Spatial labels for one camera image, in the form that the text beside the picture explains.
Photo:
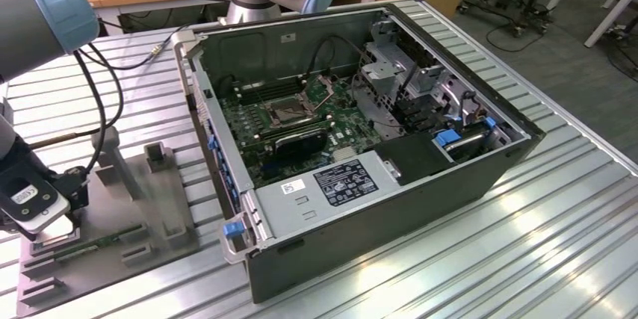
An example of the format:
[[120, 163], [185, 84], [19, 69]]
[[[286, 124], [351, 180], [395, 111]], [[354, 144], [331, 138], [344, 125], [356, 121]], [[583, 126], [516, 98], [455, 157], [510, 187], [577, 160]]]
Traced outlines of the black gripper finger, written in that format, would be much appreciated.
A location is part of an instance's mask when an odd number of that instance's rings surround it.
[[0, 230], [9, 234], [23, 235], [27, 238], [27, 240], [31, 242], [35, 242], [35, 240], [37, 239], [37, 236], [27, 232], [9, 217], [1, 217]]
[[88, 173], [83, 166], [71, 167], [63, 173], [52, 175], [52, 185], [69, 202], [69, 210], [53, 222], [53, 238], [67, 236], [79, 227], [75, 211], [88, 205]]

